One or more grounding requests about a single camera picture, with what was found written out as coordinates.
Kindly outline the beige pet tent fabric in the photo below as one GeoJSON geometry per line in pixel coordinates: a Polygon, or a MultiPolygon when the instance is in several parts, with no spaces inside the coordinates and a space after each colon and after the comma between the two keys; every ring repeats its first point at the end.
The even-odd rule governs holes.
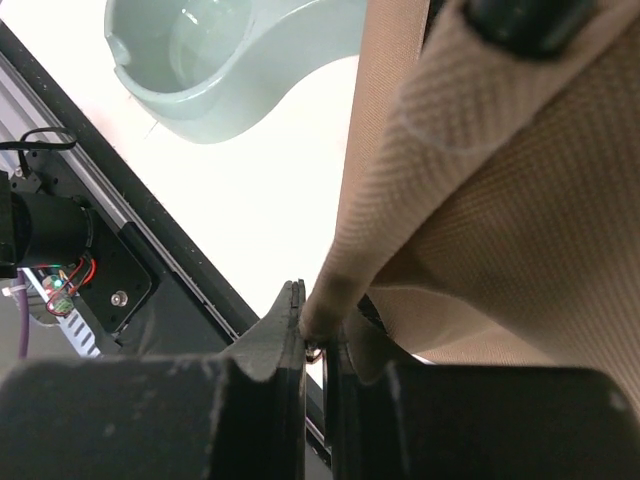
{"type": "Polygon", "coordinates": [[[335,237],[301,329],[368,297],[437,363],[580,365],[639,385],[639,5],[598,1],[558,57],[517,57],[447,1],[425,40],[377,5],[335,237]]]}

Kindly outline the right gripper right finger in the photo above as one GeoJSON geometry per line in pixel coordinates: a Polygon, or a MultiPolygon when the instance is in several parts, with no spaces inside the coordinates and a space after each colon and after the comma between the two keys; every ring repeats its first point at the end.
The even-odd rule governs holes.
{"type": "Polygon", "coordinates": [[[433,365],[353,311],[325,344],[338,479],[635,479],[639,423],[584,368],[433,365]]]}

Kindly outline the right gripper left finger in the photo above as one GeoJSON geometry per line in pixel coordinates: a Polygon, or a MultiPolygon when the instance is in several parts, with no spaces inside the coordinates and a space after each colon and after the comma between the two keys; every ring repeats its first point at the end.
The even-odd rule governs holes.
{"type": "Polygon", "coordinates": [[[1,384],[5,479],[301,479],[306,292],[218,354],[25,362],[1,384]]]}

